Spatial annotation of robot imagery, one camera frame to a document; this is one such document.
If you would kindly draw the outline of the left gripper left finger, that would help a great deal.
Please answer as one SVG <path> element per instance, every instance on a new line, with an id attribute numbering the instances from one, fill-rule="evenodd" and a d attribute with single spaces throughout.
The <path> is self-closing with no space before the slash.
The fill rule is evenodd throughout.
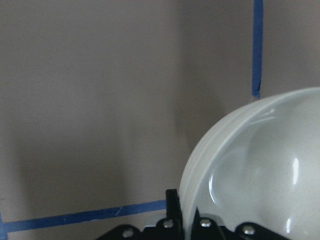
<path id="1" fill-rule="evenodd" d="M 119 225 L 102 236 L 98 240 L 183 240 L 182 211 L 180 199 L 176 189 L 167 189 L 166 217 L 160 219 L 155 226 L 147 226 L 142 231 L 138 228 L 123 224 Z"/>

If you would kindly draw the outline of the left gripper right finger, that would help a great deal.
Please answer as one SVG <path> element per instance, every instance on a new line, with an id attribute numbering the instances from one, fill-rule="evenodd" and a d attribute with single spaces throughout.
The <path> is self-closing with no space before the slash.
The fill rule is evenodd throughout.
<path id="1" fill-rule="evenodd" d="M 286 240 L 287 238 L 253 222 L 239 224 L 235 230 L 218 225 L 213 218 L 195 211 L 192 224 L 193 240 Z"/>

